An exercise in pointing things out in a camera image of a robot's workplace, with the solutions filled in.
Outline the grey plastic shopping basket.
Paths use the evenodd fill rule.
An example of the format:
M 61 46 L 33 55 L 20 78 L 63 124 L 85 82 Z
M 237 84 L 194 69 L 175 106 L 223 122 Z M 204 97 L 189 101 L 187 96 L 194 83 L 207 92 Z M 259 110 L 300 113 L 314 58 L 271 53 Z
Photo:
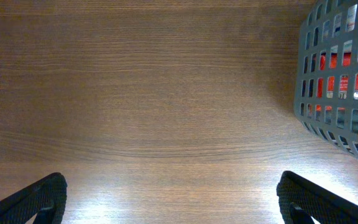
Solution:
M 358 0 L 316 1 L 302 23 L 294 112 L 358 159 Z

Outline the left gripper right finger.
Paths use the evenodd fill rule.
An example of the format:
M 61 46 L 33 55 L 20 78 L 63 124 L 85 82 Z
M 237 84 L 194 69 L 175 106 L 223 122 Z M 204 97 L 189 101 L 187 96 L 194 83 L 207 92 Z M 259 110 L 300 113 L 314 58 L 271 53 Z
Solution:
M 285 223 L 358 223 L 358 205 L 286 170 L 276 188 Z

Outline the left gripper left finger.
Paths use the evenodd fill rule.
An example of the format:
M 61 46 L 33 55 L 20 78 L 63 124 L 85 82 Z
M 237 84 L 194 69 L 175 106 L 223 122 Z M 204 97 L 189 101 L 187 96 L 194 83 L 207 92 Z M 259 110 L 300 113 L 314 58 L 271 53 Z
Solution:
M 54 172 L 0 201 L 0 223 L 61 224 L 67 202 L 65 177 Z

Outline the red spaghetti packet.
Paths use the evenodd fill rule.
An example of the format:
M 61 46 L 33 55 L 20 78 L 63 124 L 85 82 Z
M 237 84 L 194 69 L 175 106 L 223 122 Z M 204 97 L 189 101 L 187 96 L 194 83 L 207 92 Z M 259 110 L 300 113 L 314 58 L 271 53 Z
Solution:
M 349 67 L 351 62 L 352 54 L 343 54 L 339 61 L 338 54 L 322 51 L 304 58 L 303 72 L 333 72 Z M 358 120 L 358 109 L 345 105 L 348 99 L 358 101 L 358 72 L 305 77 L 300 82 L 300 98 L 301 116 L 342 128 L 347 115 Z

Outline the white tissue multipack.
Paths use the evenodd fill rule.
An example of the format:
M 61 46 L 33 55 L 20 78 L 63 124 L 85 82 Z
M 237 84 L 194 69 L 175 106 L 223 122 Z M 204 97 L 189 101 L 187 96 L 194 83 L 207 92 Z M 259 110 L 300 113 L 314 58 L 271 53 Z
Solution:
M 315 45 L 328 44 L 334 54 L 340 45 L 344 54 L 358 53 L 358 1 L 321 1 L 310 18 L 316 23 Z

